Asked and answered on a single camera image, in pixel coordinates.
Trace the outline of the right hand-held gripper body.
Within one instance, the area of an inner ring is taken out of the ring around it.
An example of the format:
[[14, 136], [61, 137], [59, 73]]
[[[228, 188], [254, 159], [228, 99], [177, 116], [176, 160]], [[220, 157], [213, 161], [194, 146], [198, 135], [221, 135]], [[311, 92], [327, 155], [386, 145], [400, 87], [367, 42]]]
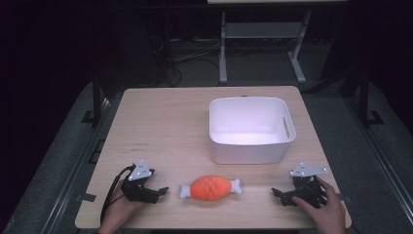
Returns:
[[314, 208], [326, 204], [318, 175], [326, 174], [327, 168], [300, 163], [290, 172], [295, 189], [290, 198], [299, 197]]

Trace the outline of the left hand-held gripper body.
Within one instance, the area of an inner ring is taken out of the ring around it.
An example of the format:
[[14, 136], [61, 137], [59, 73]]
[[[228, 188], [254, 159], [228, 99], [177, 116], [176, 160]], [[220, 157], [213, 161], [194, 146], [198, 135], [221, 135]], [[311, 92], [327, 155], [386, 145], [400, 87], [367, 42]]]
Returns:
[[149, 203], [150, 196], [157, 196], [156, 190], [146, 188], [144, 184], [154, 173], [144, 160], [132, 165], [131, 172], [124, 179], [121, 189], [125, 197], [133, 202]]

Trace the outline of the person's right hand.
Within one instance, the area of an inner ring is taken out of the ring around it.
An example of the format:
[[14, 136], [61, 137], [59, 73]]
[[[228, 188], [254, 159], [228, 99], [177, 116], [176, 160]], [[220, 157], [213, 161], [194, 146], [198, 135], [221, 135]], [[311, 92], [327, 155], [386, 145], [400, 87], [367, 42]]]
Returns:
[[334, 188], [321, 178], [319, 183], [325, 189], [326, 204], [316, 209], [303, 199], [294, 196], [292, 201], [302, 208], [315, 222], [319, 234], [346, 234], [346, 209]]

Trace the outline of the person's left hand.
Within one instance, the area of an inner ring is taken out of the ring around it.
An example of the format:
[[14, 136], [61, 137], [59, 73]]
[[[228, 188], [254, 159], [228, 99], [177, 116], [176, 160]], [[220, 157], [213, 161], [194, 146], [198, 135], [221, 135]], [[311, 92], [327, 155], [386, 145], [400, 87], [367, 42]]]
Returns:
[[97, 229], [98, 234], [114, 234], [123, 224], [125, 224], [144, 203], [133, 202], [127, 199], [121, 189], [123, 180], [119, 181], [110, 204], [105, 212], [104, 219]]

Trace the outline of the orange plush meat toy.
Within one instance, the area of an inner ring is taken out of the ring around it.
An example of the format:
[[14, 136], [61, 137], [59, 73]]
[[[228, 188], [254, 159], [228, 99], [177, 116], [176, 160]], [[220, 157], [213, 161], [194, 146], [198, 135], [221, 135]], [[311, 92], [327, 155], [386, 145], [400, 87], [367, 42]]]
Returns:
[[238, 178], [228, 179], [220, 175], [204, 175], [191, 184], [181, 184], [179, 186], [179, 197], [181, 199], [193, 198], [202, 201], [217, 201], [231, 193], [243, 193], [241, 181]]

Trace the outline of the white plastic storage bin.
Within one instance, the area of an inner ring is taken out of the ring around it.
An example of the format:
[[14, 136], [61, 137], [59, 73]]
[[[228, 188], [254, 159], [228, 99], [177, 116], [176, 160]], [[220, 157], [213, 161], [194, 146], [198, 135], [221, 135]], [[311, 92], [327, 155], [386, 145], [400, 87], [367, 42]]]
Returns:
[[277, 164], [296, 131], [278, 97], [222, 97], [209, 105], [211, 157], [218, 164]]

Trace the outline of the black metal stand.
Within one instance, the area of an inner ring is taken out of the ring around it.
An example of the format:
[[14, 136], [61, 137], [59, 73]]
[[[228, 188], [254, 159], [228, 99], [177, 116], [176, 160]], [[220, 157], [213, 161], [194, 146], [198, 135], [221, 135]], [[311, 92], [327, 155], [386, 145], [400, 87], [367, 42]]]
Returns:
[[384, 121], [380, 114], [375, 110], [368, 109], [369, 100], [369, 79], [365, 71], [359, 80], [359, 95], [358, 95], [358, 119], [365, 128], [371, 125], [383, 125]]
[[99, 75], [96, 74], [92, 81], [93, 90], [93, 109], [85, 112], [82, 123], [89, 123], [92, 127], [96, 127], [101, 118], [102, 95], [100, 88]]

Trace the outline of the white metal table frame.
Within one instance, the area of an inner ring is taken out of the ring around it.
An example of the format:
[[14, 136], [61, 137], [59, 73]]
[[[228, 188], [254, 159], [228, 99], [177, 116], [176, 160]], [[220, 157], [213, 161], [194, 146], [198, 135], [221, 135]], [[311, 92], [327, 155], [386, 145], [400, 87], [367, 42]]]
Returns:
[[307, 11], [301, 21], [288, 22], [228, 22], [226, 13], [221, 14], [220, 53], [218, 56], [219, 82], [228, 82], [226, 42], [229, 39], [295, 39], [295, 48], [288, 52], [288, 59], [299, 84], [307, 82], [298, 56], [307, 32], [312, 12]]

